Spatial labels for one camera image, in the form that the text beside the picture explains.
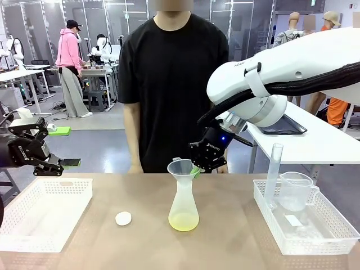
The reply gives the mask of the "clear plastic funnel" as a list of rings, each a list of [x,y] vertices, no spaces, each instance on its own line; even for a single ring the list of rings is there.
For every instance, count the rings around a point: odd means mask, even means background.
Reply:
[[[168,172],[177,181],[177,186],[180,188],[192,188],[194,178],[199,172],[199,168],[194,166],[190,159],[180,159],[176,157],[167,166]]]

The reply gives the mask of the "mannequin in orange with cap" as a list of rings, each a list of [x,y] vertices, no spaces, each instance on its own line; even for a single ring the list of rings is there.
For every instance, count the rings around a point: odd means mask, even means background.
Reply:
[[[341,26],[339,23],[339,14],[335,11],[327,11],[323,14],[323,26],[321,31],[331,30],[335,26]]]

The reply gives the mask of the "clear plastic bag with label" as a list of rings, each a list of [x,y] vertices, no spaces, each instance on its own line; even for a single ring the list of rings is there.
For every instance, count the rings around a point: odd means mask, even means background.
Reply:
[[[288,239],[320,240],[334,238],[333,234],[318,218],[305,210],[296,213],[285,211],[279,214],[277,221]]]

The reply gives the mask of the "clear plastic measuring jug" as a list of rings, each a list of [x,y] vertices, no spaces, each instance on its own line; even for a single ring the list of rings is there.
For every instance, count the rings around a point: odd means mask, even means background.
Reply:
[[[288,211],[299,212],[314,205],[320,189],[303,173],[286,172],[280,175],[281,187],[278,196],[280,205]]]

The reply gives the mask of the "person in black T-shirt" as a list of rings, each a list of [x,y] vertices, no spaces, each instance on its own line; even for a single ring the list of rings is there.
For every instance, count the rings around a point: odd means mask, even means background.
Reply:
[[[190,11],[159,11],[126,39],[118,100],[140,104],[143,173],[166,173],[174,158],[190,157],[203,133],[197,121],[212,106],[208,80],[228,55],[224,33]]]

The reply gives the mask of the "white perforated plastic basket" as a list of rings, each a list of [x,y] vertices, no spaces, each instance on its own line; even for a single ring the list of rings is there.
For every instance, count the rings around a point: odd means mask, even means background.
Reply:
[[[90,178],[39,178],[4,210],[0,251],[59,253],[93,196]]]
[[[256,179],[253,183],[256,204],[282,255],[348,255],[360,241],[360,233],[321,192],[316,196],[314,205],[307,206],[304,210],[318,218],[334,238],[320,240],[286,238],[277,217],[280,213],[291,211],[284,209],[279,202],[276,202],[277,207],[274,210],[270,210],[264,198],[266,181]]]

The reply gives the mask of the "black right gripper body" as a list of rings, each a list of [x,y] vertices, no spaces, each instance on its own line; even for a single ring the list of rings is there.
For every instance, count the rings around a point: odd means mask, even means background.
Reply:
[[[222,128],[209,127],[204,130],[201,143],[202,158],[227,158],[227,148],[232,136]]]

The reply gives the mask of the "mannequin in grey shirt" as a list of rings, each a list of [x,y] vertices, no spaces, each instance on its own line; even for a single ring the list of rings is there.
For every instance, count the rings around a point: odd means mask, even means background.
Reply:
[[[294,32],[297,31],[297,24],[300,19],[300,13],[298,12],[292,12],[289,15],[289,28],[286,31],[278,33],[274,40],[274,44],[272,48],[275,48],[279,45],[282,45],[284,43],[287,43],[289,41],[292,41]]]

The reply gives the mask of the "person's right forearm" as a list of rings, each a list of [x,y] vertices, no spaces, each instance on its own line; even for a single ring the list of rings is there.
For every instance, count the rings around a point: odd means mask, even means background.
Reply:
[[[124,104],[123,114],[124,128],[130,152],[130,164],[141,164],[139,155],[140,104]]]

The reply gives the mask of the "person in pink hoodie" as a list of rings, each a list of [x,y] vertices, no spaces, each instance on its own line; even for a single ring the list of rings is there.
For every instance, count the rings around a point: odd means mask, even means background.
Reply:
[[[75,20],[68,20],[66,28],[61,29],[55,65],[58,68],[60,83],[67,112],[72,118],[87,118],[92,113],[83,102],[81,86],[83,60],[78,50],[77,34],[80,26]]]

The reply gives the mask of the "black office chair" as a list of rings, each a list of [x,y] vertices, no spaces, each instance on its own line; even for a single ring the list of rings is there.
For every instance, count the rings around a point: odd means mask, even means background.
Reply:
[[[47,83],[50,86],[54,86],[53,78],[55,76],[54,72],[51,70],[51,65],[48,60],[31,60],[31,67],[35,69],[42,69],[44,70],[44,74],[47,80]]]

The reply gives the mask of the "white round flask cap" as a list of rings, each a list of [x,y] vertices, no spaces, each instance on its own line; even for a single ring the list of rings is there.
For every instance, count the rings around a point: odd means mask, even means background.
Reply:
[[[119,226],[126,226],[132,221],[132,215],[128,211],[122,211],[115,216],[115,222]]]

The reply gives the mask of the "mannequin white shirt orange trousers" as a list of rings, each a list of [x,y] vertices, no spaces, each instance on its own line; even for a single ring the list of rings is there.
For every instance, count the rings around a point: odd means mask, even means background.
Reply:
[[[327,108],[327,122],[332,126],[340,126],[347,108],[347,102],[331,97]]]

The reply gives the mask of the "clear plastic graduated cylinder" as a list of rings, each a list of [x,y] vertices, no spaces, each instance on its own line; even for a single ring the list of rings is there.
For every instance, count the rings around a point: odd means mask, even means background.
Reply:
[[[267,183],[265,186],[264,198],[270,210],[274,210],[277,205],[274,201],[276,183],[281,164],[283,145],[274,143],[267,174]]]

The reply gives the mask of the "translucent plastic conical flask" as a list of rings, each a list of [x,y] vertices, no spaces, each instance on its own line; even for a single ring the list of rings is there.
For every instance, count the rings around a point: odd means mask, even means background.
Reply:
[[[197,227],[199,214],[192,193],[192,181],[177,182],[177,191],[170,208],[168,222],[177,231],[187,232]]]

